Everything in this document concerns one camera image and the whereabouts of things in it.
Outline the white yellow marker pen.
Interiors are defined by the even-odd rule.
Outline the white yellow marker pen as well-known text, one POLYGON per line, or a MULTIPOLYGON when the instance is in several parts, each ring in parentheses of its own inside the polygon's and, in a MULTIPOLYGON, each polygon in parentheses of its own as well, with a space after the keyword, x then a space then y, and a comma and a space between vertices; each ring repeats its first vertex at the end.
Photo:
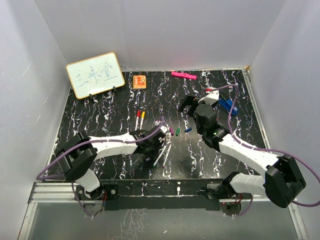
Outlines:
POLYGON ((139 125, 139 129, 142 130, 142 127, 143 127, 143 121, 144 121, 144 118, 141 117, 140 119, 140 125, 139 125))

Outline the blue stapler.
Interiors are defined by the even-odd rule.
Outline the blue stapler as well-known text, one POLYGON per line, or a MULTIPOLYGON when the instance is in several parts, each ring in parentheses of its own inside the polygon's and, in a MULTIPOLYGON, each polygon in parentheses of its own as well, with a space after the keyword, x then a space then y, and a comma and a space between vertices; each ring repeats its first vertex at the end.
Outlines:
MULTIPOLYGON (((218 102, 219 104, 224 107, 228 112, 231 110, 231 107, 232 107, 232 100, 227 96, 225 95, 223 92, 219 92, 219 98, 218 98, 218 102)), ((231 111, 231 114, 233 116, 237 115, 238 114, 238 108, 236 106, 233 107, 232 111, 231 111)))

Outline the blue pen cap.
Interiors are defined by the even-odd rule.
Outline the blue pen cap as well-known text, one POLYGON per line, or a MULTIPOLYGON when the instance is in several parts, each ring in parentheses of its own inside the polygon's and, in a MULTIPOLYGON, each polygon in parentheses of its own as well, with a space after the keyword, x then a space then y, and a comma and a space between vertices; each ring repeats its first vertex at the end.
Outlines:
POLYGON ((192 127, 187 128, 184 132, 189 133, 192 130, 192 127))

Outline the white red marker pen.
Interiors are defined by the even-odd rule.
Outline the white red marker pen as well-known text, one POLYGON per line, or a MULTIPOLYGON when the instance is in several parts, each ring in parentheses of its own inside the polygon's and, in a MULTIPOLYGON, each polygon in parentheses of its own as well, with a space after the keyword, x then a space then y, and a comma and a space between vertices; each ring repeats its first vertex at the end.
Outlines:
POLYGON ((137 116, 135 121, 135 128, 134 128, 135 131, 138 129, 138 125, 139 125, 139 117, 137 116))

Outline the white magenta marker pen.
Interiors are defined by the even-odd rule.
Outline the white magenta marker pen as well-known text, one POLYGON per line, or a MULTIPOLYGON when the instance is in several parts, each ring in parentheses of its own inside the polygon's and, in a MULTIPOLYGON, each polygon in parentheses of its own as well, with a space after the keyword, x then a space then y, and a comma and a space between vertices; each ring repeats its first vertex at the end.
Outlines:
POLYGON ((172 148, 172 144, 170 144, 169 147, 168 147, 168 149, 167 149, 167 152, 166 152, 166 155, 165 155, 163 164, 162 164, 162 168, 163 168, 163 169, 165 168, 165 165, 166 165, 166 163, 167 163, 167 160, 168 160, 168 157, 169 157, 171 148, 172 148))

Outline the yellow framed whiteboard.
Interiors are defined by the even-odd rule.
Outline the yellow framed whiteboard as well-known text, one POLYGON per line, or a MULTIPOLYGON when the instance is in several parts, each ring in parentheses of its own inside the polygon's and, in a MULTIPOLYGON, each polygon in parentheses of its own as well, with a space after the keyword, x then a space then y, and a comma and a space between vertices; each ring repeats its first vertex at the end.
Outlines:
POLYGON ((69 63, 65 69, 75 97, 79 100, 125 85, 114 52, 69 63))

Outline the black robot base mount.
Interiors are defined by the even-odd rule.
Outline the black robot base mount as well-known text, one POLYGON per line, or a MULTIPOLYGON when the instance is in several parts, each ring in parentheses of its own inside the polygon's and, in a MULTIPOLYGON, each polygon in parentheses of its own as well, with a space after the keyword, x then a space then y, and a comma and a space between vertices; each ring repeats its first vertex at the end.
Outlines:
POLYGON ((239 214, 248 193, 216 192, 220 179, 104 180, 92 193, 76 186, 76 197, 86 205, 98 203, 104 211, 127 209, 205 209, 239 214))

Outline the magenta pen cap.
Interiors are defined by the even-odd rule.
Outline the magenta pen cap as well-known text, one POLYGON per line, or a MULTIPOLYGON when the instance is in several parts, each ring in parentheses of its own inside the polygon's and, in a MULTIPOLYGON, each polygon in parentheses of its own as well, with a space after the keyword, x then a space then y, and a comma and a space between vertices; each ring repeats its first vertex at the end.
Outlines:
POLYGON ((169 127, 169 131, 170 131, 171 136, 173 136, 174 135, 174 130, 173 130, 173 128, 171 126, 169 127))

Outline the white green marker pen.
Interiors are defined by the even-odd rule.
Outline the white green marker pen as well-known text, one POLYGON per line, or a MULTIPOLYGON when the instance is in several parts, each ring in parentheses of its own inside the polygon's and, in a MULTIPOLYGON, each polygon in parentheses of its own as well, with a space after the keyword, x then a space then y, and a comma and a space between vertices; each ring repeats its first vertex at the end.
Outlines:
POLYGON ((165 150, 166 150, 166 147, 163 147, 163 149, 160 151, 159 155, 157 156, 156 160, 154 161, 154 163, 152 165, 153 168, 157 165, 157 163, 159 162, 159 160, 162 157, 165 150))

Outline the green pen cap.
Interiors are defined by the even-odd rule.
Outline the green pen cap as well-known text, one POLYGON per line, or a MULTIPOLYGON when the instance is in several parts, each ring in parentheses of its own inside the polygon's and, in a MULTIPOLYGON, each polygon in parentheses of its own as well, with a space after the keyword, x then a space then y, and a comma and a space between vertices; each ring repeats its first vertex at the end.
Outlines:
POLYGON ((178 135, 179 135, 179 133, 180 133, 180 131, 181 131, 181 129, 178 127, 178 128, 177 128, 177 130, 176 130, 175 135, 176 135, 176 136, 178 136, 178 135))

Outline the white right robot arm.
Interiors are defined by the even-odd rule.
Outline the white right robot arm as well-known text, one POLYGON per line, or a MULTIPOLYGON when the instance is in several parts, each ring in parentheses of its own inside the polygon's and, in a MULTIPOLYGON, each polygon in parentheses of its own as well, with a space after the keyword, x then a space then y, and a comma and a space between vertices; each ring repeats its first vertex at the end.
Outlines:
POLYGON ((187 115, 193 118, 197 133, 208 147, 237 159, 258 173, 247 175, 234 171, 210 190, 212 195, 230 199, 239 194, 259 195, 286 208, 306 187, 294 157, 258 151, 254 145, 235 140, 230 131, 218 123, 217 112, 205 98, 188 94, 180 101, 178 111, 182 112, 186 107, 189 107, 187 115))

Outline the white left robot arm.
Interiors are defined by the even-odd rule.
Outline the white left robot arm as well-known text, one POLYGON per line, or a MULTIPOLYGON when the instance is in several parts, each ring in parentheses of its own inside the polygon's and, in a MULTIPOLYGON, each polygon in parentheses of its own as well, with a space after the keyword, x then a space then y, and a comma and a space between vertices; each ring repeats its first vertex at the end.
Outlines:
POLYGON ((151 130, 135 130, 118 136, 93 137, 86 133, 76 134, 58 151, 58 165, 67 182, 75 182, 88 197, 102 197, 104 187, 99 177, 90 169, 95 160, 117 155, 144 155, 154 158, 163 147, 168 128, 153 127, 151 130))

